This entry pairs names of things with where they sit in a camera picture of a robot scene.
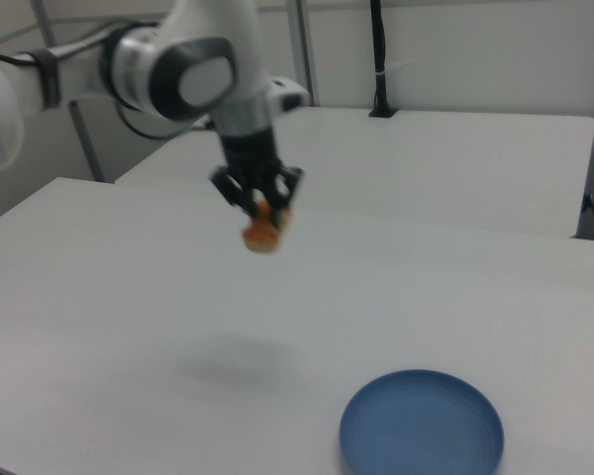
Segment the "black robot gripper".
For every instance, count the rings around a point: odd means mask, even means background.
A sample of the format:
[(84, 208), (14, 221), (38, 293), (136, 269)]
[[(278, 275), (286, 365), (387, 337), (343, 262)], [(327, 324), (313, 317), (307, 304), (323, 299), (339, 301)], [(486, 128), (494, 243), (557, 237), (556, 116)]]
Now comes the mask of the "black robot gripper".
[(217, 167), (210, 181), (223, 198), (253, 216), (253, 190), (270, 199), (271, 221), (282, 231), (293, 199), (304, 177), (300, 167), (288, 167), (277, 151), (273, 127), (241, 137), (219, 135), (226, 164)]

